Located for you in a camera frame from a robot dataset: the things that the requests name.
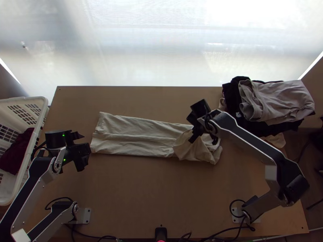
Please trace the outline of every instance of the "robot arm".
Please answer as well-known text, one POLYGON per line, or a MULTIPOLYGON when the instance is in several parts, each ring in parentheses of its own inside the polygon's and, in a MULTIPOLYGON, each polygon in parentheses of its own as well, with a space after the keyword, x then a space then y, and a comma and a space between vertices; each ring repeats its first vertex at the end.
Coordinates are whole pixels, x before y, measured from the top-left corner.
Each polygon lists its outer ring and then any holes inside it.
POLYGON ((265 164, 265 179, 270 188, 261 197, 253 196, 244 203, 240 210, 254 222, 263 213, 278 207, 288 207, 296 203, 309 188, 297 163, 287 159, 278 149, 254 136, 237 125, 236 120, 226 112, 209 108, 203 99, 191 106, 192 112, 187 120, 193 124, 191 143, 203 133, 217 138, 228 138, 244 150, 256 155, 265 164))
POLYGON ((88 164, 91 153, 88 143, 74 144, 82 138, 78 132, 46 132, 46 145, 49 156, 44 156, 41 149, 29 168, 29 177, 0 221, 1 241, 48 241, 63 223, 88 223, 90 209, 79 208, 76 201, 57 201, 48 214, 30 232, 23 229, 25 221, 36 205, 42 189, 58 174, 63 166, 74 161, 77 171, 82 171, 88 164))

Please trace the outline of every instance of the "pile of clothes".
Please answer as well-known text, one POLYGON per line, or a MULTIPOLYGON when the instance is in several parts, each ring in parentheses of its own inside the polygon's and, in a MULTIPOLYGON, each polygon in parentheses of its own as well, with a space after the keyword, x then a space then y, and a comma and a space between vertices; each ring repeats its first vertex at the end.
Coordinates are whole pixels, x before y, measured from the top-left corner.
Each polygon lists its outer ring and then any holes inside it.
POLYGON ((306 116, 315 114, 314 101, 301 80, 263 82, 238 76, 222 87, 219 109, 250 133, 276 140, 278 148, 285 145, 282 132, 297 131, 306 116))

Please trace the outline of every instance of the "folded garment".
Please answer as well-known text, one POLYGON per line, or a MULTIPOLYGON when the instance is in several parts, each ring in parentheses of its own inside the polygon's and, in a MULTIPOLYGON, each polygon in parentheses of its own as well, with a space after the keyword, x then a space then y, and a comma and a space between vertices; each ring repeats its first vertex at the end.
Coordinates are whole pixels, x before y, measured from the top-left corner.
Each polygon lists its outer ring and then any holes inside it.
MULTIPOLYGON (((235 118, 238 125, 243 127, 250 133, 258 137, 267 137, 270 135, 277 135, 287 130, 298 130, 298 126, 302 123, 302 120, 295 122, 284 122, 280 124, 268 125, 265 122, 251 122, 245 119, 243 113, 240 110, 240 104, 242 103, 238 84, 240 81, 249 80, 249 77, 238 76, 231 80, 230 83, 223 84, 223 95, 225 98, 226 111, 235 118)), ((270 83, 279 83, 282 81, 273 81, 270 83)))
POLYGON ((167 123, 100 112, 92 135, 92 152, 138 156, 171 157, 216 164, 222 148, 212 145, 208 134, 188 142, 191 125, 167 123))
POLYGON ((302 120, 314 111, 314 101, 301 80, 265 84, 242 80, 238 88, 246 120, 273 125, 302 120))
POLYGON ((15 142, 0 157, 0 169, 13 175, 18 173, 33 131, 34 128, 28 128, 24 133, 18 135, 15 142))

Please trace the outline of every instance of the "beige cloth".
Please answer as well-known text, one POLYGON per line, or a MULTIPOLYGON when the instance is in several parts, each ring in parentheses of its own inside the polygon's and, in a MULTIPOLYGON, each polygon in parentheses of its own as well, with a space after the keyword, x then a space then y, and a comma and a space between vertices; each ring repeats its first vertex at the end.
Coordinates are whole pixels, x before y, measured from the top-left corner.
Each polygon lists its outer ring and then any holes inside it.
POLYGON ((171 157, 216 164, 222 147, 208 134, 191 144, 191 125, 100 112, 92 135, 93 153, 171 157))
POLYGON ((314 101, 301 80, 265 84, 245 80, 238 88, 240 110, 249 121, 295 122, 314 111, 314 101))
POLYGON ((270 135, 267 137, 261 137, 261 139, 267 140, 277 148, 283 148, 286 145, 286 141, 283 133, 279 133, 275 136, 270 135))

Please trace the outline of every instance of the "wooden table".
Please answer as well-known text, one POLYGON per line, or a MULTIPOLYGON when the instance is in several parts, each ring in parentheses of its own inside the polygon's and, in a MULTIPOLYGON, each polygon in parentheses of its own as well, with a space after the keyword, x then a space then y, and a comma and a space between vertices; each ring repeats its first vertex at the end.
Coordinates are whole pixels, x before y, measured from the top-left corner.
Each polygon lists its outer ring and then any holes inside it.
MULTIPOLYGON (((187 123, 190 105, 205 98, 218 106, 221 88, 189 87, 58 87, 44 131, 72 129, 91 142, 100 111, 173 123, 187 123)), ((268 191, 264 165, 222 140, 223 152, 216 165, 207 162, 92 154, 89 165, 76 172, 73 163, 44 189, 27 222, 30 229, 48 212, 50 200, 69 196, 82 207, 92 208, 91 220, 79 231, 119 238, 153 238, 155 227, 164 226, 170 238, 192 231, 193 238, 207 237, 235 227, 229 212, 234 199, 248 200, 268 191)), ((254 224, 255 232, 241 236, 308 233, 299 201, 289 208, 278 207, 254 224)), ((223 236, 235 236, 230 231, 223 236)), ((57 236, 70 236, 62 228, 57 236)))

